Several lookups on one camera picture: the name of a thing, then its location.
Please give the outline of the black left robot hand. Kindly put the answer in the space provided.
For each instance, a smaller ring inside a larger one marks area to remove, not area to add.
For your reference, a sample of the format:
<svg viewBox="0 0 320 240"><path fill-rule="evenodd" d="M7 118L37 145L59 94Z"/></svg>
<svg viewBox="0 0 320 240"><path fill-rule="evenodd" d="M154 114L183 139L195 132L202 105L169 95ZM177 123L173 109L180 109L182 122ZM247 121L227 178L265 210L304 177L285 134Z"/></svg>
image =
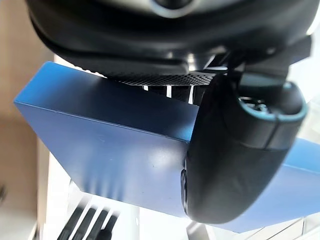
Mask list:
<svg viewBox="0 0 320 240"><path fill-rule="evenodd" d="M181 176L185 213L223 224L270 183L307 114L290 65L309 57L317 0L28 0L55 54L130 85L179 88L199 104Z"/></svg>

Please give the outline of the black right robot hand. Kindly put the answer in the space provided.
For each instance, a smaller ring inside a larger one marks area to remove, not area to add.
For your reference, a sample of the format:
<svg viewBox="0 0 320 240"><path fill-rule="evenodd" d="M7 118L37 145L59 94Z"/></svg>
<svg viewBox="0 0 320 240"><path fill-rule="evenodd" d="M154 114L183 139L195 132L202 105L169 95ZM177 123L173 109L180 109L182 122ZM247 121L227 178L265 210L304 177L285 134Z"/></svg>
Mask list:
<svg viewBox="0 0 320 240"><path fill-rule="evenodd" d="M113 229L119 218L119 213L114 211L110 218L107 219L110 210L104 208L94 219L98 209L95 206L91 206L88 210L85 210L89 202L90 200L87 198L80 200L57 237L58 240L112 239Z"/></svg>

